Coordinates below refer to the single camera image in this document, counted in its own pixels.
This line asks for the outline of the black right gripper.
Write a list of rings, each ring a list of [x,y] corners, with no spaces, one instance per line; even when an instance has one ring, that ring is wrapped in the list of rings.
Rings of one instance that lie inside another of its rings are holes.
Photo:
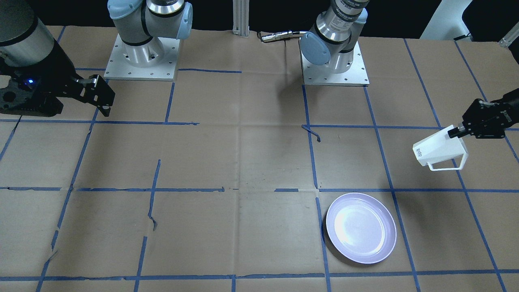
[[[102,76],[82,78],[68,57],[47,57],[22,68],[12,67],[1,58],[1,75],[9,77],[0,93],[2,114],[50,118],[61,114],[63,103],[59,98],[66,97],[94,105],[108,117],[115,99],[115,92]]]

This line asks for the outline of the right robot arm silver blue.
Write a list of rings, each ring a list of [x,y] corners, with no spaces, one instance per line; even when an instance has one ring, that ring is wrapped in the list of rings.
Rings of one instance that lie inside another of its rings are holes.
[[[160,38],[187,39],[193,6],[185,0],[109,0],[130,65],[164,58]],[[1,2],[1,113],[53,117],[60,97],[94,105],[106,117],[115,92],[100,75],[82,78],[72,61],[24,0]]]

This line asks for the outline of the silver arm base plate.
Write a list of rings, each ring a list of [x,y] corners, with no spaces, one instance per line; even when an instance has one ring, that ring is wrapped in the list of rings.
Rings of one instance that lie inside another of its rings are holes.
[[[141,46],[130,46],[118,35],[104,78],[110,80],[167,81],[176,79],[181,42],[154,37]]]
[[[367,69],[358,42],[347,54],[333,55],[325,65],[315,65],[301,55],[305,85],[319,86],[368,86]]]

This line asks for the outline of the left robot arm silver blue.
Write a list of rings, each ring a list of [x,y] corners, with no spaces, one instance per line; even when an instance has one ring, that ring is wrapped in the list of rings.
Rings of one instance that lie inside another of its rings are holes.
[[[332,0],[308,32],[302,33],[300,50],[312,71],[308,81],[331,81],[350,71],[355,46],[367,20],[367,0]],[[518,90],[495,101],[474,100],[459,126],[447,131],[447,140],[472,135],[477,139],[500,139],[505,129],[518,122]]]

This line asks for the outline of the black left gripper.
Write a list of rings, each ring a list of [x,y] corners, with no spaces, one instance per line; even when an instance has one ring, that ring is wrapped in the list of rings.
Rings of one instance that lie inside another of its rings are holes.
[[[505,129],[519,121],[519,89],[504,94],[491,102],[476,99],[462,115],[463,127],[455,127],[447,133],[449,138],[474,135],[477,139],[500,139]]]

